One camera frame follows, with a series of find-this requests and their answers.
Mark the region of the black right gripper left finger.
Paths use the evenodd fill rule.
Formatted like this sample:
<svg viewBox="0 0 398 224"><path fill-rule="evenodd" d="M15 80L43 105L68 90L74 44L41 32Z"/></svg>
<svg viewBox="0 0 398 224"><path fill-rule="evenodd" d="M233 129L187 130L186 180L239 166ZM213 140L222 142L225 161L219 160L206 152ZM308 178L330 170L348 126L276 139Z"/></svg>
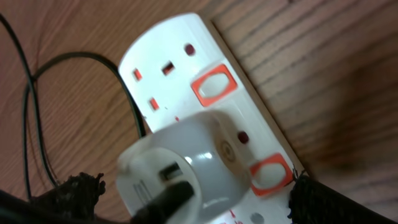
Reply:
<svg viewBox="0 0 398 224"><path fill-rule="evenodd" d="M106 191L102 173L81 172L52 190L21 200L1 191L1 223L106 223L95 215L99 197Z"/></svg>

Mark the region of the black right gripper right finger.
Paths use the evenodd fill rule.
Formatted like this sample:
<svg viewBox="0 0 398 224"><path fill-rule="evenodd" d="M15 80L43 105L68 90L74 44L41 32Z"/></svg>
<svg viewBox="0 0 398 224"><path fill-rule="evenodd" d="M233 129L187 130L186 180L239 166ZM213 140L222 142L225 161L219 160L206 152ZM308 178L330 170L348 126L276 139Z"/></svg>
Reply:
<svg viewBox="0 0 398 224"><path fill-rule="evenodd" d="M289 193L290 213L295 224L396 224L363 205L293 170L294 186Z"/></svg>

